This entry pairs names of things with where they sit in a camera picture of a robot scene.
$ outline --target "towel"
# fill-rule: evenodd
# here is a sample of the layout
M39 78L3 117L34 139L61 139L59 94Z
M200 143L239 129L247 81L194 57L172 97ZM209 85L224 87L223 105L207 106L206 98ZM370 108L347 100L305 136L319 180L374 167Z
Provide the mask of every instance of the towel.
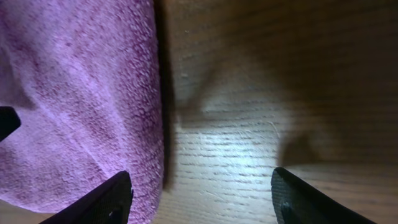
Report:
M153 2L0 0L0 199L55 213L121 170L129 223L159 205L163 139Z

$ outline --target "black object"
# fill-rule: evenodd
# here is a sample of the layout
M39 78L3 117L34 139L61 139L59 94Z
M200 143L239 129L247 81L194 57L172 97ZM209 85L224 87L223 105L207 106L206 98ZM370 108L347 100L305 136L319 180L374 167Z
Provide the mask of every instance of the black object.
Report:
M335 202L284 168L274 170L271 186L278 224L374 223Z
M40 224L126 224L132 195L129 173L118 172L90 193Z
M15 131L21 125L21 121L10 106L0 106L0 141Z

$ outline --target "microfiber cloth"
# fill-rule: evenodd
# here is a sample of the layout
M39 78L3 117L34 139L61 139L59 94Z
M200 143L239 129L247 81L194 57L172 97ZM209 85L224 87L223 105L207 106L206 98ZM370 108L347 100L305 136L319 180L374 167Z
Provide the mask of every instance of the microfiber cloth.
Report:
M0 0L0 199L55 213L121 170L129 223L159 206L163 137L154 6L147 0Z

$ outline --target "purple cloth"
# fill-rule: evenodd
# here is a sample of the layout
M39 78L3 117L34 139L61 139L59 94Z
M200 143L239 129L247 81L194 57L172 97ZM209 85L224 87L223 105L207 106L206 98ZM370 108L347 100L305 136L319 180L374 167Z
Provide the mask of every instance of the purple cloth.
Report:
M0 0L0 199L59 212L121 170L130 223L159 205L163 139L153 2Z

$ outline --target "wooden table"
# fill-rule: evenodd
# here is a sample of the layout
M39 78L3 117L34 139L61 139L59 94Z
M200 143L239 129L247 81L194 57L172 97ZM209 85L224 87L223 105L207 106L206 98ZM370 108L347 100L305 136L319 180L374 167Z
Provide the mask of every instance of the wooden table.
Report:
M276 166L396 223L396 1L158 0L155 11L167 176L154 223L276 223Z

